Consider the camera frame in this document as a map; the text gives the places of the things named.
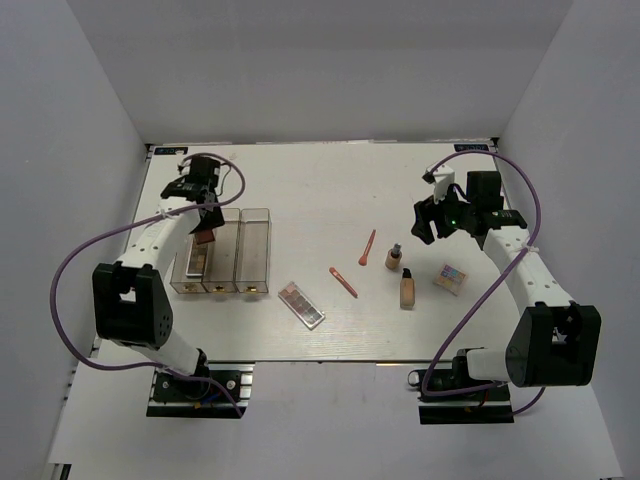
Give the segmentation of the pink blush palette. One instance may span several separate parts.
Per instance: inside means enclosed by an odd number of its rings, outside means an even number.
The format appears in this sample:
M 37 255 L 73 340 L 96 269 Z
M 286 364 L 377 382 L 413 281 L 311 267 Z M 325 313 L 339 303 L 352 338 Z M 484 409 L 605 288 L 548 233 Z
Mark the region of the pink blush palette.
M 215 230 L 207 229 L 195 232 L 193 234 L 194 241 L 197 245 L 206 245 L 215 241 Z

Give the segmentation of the brown eyeshadow palette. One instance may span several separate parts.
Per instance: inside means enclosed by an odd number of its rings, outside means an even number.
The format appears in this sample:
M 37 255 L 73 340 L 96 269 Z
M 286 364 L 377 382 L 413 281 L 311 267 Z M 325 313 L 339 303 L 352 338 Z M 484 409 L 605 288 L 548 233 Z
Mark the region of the brown eyeshadow palette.
M 189 278 L 202 277 L 208 257 L 208 245 L 197 245 L 193 240 L 188 248 L 185 275 Z

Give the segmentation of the mauve eyeshadow palette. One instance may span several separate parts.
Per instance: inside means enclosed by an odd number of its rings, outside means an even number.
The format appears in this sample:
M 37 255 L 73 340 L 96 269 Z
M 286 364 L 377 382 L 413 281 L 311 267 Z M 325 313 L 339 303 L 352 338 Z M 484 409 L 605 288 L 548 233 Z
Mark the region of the mauve eyeshadow palette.
M 284 286 L 278 292 L 278 297 L 310 331 L 326 318 L 295 282 L 289 282 Z

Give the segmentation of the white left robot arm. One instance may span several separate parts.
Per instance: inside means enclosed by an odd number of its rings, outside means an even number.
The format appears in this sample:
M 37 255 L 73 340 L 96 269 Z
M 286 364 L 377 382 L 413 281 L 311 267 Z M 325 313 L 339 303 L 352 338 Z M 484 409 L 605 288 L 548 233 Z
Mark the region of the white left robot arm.
M 158 218 L 115 262 L 99 264 L 92 274 L 96 331 L 103 340 L 128 347 L 178 373 L 177 387 L 199 399 L 211 387 L 211 374 L 199 365 L 201 351 L 173 331 L 173 310 L 164 276 L 187 237 L 224 223 L 216 188 L 221 160 L 191 155 L 179 177 L 161 192 Z

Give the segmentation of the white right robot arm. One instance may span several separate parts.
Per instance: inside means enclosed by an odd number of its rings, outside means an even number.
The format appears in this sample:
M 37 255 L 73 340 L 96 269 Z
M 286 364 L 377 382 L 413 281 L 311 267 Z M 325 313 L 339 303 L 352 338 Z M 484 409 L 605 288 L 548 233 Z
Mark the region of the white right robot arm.
M 583 386 L 595 366 L 601 316 L 580 305 L 554 279 L 539 253 L 529 245 L 527 224 L 504 206 L 501 175 L 475 171 L 461 193 L 455 173 L 446 166 L 424 176 L 432 196 L 414 206 L 414 236 L 425 244 L 465 231 L 494 263 L 517 306 L 520 319 L 502 350 L 461 350 L 449 383 L 472 399 L 491 383 L 517 387 Z

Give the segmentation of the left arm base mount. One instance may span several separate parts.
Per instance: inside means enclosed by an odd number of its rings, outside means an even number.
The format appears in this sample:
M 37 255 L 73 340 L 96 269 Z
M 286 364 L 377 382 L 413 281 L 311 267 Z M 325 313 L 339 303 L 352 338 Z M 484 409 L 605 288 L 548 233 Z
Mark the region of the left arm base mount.
M 220 387 L 203 382 L 183 381 L 171 374 L 154 374 L 146 416 L 151 418 L 239 419 L 251 396 L 254 365 L 251 363 L 208 364 L 210 376 Z

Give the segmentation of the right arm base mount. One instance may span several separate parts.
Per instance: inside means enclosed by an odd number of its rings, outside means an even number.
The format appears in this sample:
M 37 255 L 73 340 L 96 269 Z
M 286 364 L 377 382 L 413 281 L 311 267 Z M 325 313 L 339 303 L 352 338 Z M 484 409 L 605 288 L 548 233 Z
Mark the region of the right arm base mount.
M 407 375 L 408 387 L 418 393 L 421 425 L 489 425 L 514 422 L 511 396 L 507 386 L 464 394 L 427 396 L 421 391 L 426 368 L 414 369 Z M 471 380 L 451 363 L 437 366 L 429 379 L 428 389 L 435 392 L 485 385 L 487 381 Z

